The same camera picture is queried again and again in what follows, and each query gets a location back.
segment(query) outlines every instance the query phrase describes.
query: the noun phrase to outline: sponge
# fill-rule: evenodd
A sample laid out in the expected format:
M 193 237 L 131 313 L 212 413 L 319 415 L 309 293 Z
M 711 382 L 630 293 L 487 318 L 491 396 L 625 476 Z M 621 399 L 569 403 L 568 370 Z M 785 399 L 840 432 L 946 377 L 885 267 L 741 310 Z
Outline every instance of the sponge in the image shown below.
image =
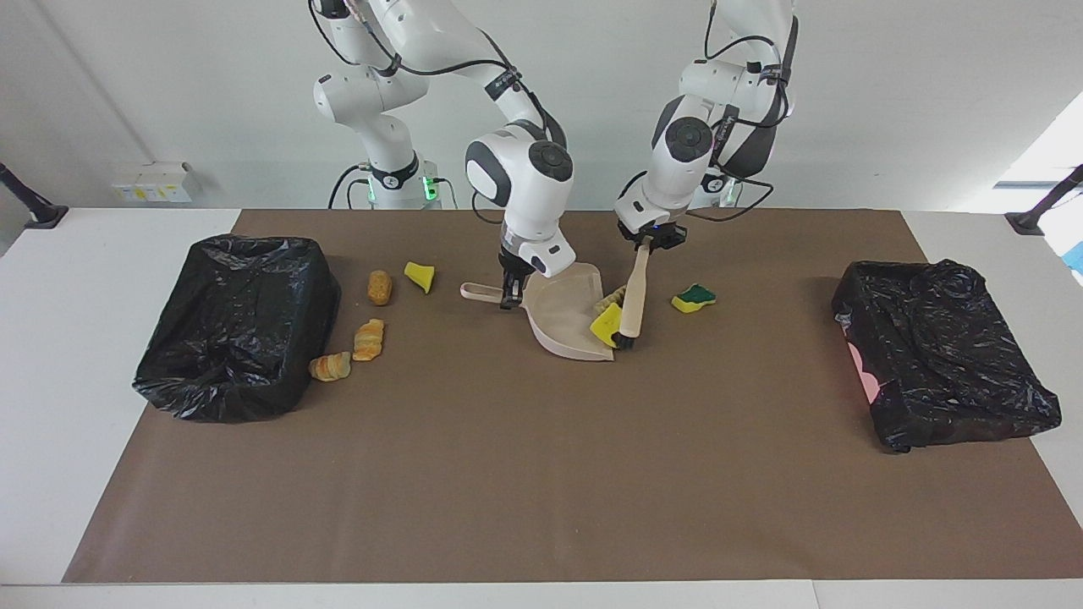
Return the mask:
M 426 294 L 429 294 L 429 290 L 432 289 L 432 277 L 436 276 L 436 268 L 426 267 L 416 262 L 407 262 L 403 273 L 409 277 L 412 282 L 421 286 L 421 289 L 423 289 Z
M 700 284 L 692 284 L 688 289 L 673 297 L 669 301 L 681 313 L 694 313 L 707 304 L 718 302 L 714 291 Z
M 598 337 L 599 340 L 609 345 L 610 348 L 616 349 L 616 342 L 613 341 L 613 335 L 621 331 L 621 306 L 616 302 L 611 302 L 605 311 L 598 319 L 590 324 L 590 332 Z

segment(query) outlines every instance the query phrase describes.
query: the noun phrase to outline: black trash bag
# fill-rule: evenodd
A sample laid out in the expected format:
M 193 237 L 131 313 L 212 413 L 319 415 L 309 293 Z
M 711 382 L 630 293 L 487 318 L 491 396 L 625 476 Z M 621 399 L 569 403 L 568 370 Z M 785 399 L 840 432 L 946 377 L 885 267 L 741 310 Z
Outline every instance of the black trash bag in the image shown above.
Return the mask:
M 832 308 L 880 386 L 873 425 L 892 451 L 1060 425 L 1056 394 L 1034 376 L 974 269 L 951 260 L 854 262 Z
M 341 289 L 308 238 L 196 243 L 135 372 L 157 409 L 239 423 L 293 410 L 324 353 Z

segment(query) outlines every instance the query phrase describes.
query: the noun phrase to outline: table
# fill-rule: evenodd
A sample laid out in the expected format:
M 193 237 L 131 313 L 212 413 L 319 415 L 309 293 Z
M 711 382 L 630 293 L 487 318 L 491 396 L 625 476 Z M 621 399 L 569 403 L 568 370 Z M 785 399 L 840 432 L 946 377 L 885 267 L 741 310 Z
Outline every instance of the table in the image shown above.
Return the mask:
M 13 584 L 0 588 L 0 606 L 135 606 L 155 598 L 166 606 L 195 600 L 223 607 L 239 599 L 374 607 L 1015 607 L 1041 598 L 1046 607 L 1074 607 L 1083 596 L 1079 581 L 54 586 L 144 405 L 128 387 L 131 371 L 186 246 L 229 231 L 236 217 L 235 210 L 74 210 L 60 229 L 24 235 L 0 260 L 0 289 L 17 295 L 0 301 L 6 398 L 0 411 L 0 581 Z M 1083 345 L 1075 321 L 1083 291 L 1044 242 L 1016 236 L 1001 217 L 917 212 L 905 219 L 930 259 L 951 257 L 987 276 L 1039 376 L 1060 394 L 1066 425 L 1034 443 L 1079 517 L 1083 476 L 1072 465 L 1083 457 L 1083 424 L 1075 423 L 1083 378 L 1074 366 Z M 65 316 L 71 298 L 79 298 L 87 319 Z M 39 381 L 42 374 L 54 380 Z M 65 409 L 76 399 L 112 407 Z M 36 404 L 49 407 L 29 407 Z

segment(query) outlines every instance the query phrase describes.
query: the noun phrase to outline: dustpan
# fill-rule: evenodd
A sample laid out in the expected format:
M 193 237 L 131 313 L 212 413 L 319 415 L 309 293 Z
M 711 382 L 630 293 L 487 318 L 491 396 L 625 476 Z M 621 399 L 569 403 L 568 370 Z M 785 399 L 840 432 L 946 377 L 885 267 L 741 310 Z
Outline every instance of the dustpan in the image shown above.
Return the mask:
M 459 294 L 469 300 L 500 303 L 500 288 L 465 283 Z M 550 353 L 585 362 L 611 362 L 613 350 L 590 333 L 595 303 L 602 299 L 602 275 L 598 268 L 576 262 L 554 277 L 535 273 L 523 290 L 522 309 L 534 338 Z

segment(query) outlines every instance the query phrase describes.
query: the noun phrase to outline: pink label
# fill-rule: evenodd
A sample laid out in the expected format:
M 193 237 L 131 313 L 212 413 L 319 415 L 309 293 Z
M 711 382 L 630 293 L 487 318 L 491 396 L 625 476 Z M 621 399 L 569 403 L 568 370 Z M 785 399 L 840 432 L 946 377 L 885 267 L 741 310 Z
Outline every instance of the pink label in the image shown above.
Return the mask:
M 869 403 L 872 404 L 873 400 L 879 396 L 879 381 L 876 377 L 864 371 L 864 366 L 861 361 L 861 353 L 858 352 L 858 348 L 849 342 L 846 344 L 850 348 L 850 354 L 853 355 L 853 365 L 858 366 L 858 374 L 861 376 L 861 385 L 865 388 L 865 397 L 869 398 Z

